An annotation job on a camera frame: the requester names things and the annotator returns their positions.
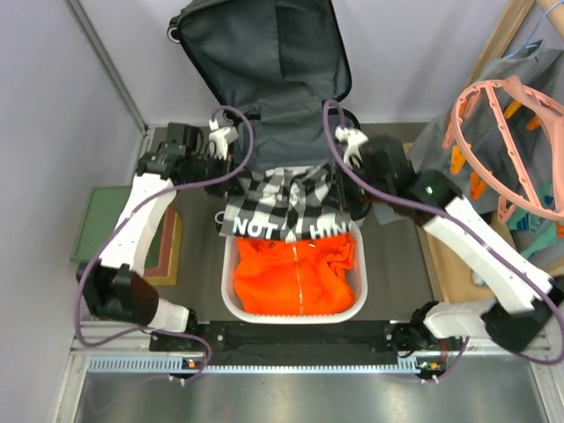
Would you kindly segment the black white checked shirt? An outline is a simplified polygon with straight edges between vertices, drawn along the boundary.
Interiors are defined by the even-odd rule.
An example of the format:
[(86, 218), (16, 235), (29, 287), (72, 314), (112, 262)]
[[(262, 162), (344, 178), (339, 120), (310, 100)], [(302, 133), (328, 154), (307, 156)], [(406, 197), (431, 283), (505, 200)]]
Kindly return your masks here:
[(219, 234), (267, 241), (311, 241), (347, 233), (334, 166), (277, 167), (237, 176), (241, 194), (231, 195)]

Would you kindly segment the green drawer box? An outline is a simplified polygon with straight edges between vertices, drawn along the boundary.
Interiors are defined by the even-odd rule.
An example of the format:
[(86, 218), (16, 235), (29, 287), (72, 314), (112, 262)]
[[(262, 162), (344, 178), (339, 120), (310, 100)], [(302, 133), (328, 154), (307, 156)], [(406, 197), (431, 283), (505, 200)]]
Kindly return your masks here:
[[(96, 187), (90, 191), (70, 261), (79, 265), (92, 258), (114, 230), (131, 191), (129, 186)], [(178, 279), (183, 223), (170, 205), (160, 221), (145, 260), (145, 280), (152, 286), (174, 286)]]

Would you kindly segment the white black space suitcase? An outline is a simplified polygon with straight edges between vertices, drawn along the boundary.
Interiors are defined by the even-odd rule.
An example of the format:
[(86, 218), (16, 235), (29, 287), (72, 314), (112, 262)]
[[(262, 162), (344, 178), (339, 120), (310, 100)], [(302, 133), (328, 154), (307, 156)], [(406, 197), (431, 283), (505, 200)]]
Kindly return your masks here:
[(331, 2), (194, 1), (171, 18), (168, 37), (230, 107), (226, 116), (239, 132), (234, 162), (243, 171), (330, 164), (352, 221), (367, 214), (325, 136), (359, 125), (349, 112), (323, 112), (325, 101), (342, 100), (352, 88)]

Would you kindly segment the orange garment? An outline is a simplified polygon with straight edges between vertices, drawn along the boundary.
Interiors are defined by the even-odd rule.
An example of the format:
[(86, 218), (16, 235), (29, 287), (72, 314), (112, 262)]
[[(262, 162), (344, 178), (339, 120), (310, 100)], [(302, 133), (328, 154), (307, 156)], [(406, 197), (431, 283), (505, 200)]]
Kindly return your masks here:
[(234, 290), (252, 315), (334, 315), (349, 309), (346, 273), (355, 262), (350, 234), (313, 241), (236, 240)]

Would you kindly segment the white plastic basket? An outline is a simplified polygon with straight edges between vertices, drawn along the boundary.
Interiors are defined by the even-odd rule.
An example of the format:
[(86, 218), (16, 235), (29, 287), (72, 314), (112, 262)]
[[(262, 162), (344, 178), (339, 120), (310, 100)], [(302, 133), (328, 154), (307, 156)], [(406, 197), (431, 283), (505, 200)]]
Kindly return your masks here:
[(334, 315), (252, 315), (245, 312), (242, 309), (241, 300), (234, 290), (234, 271), (240, 262), (240, 254), (236, 243), (237, 237), (226, 238), (221, 295), (227, 309), (237, 319), (255, 324), (333, 324), (351, 319), (362, 309), (366, 302), (368, 283), (360, 229), (352, 221), (352, 226), (346, 234), (350, 234), (356, 240), (355, 262), (353, 268), (346, 273), (346, 282), (353, 289), (355, 301), (346, 311)]

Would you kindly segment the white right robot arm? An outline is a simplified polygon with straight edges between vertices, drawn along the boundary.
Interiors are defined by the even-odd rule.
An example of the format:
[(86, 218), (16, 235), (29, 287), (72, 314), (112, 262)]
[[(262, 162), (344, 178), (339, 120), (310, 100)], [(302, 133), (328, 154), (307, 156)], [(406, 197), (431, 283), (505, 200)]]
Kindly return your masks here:
[(435, 338), (490, 338), (522, 353), (551, 321), (563, 324), (563, 279), (515, 251), (445, 174), (417, 172), (393, 137), (362, 137), (347, 149), (356, 182), (444, 243), (485, 282), (490, 301), (438, 302), (423, 317)]

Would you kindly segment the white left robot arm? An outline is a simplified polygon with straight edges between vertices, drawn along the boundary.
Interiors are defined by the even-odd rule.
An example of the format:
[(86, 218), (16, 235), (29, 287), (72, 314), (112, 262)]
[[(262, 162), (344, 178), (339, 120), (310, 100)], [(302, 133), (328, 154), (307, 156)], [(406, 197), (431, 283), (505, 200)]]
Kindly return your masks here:
[(91, 315), (143, 328), (183, 333), (190, 312), (160, 298), (144, 277), (146, 257), (160, 222), (179, 190), (223, 185), (235, 175), (234, 127), (210, 122), (202, 152), (198, 130), (182, 124), (137, 163), (130, 195), (115, 229), (90, 261), (77, 271), (78, 284)]

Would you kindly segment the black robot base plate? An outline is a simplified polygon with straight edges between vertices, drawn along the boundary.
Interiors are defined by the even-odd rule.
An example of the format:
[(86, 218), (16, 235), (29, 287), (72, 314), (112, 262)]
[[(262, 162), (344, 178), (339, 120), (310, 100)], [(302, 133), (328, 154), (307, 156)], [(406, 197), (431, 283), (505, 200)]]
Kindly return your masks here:
[(268, 325), (236, 321), (200, 323), (195, 335), (211, 347), (215, 366), (353, 366), (393, 364), (429, 352), (441, 357), (439, 341), (423, 341), (387, 321)]

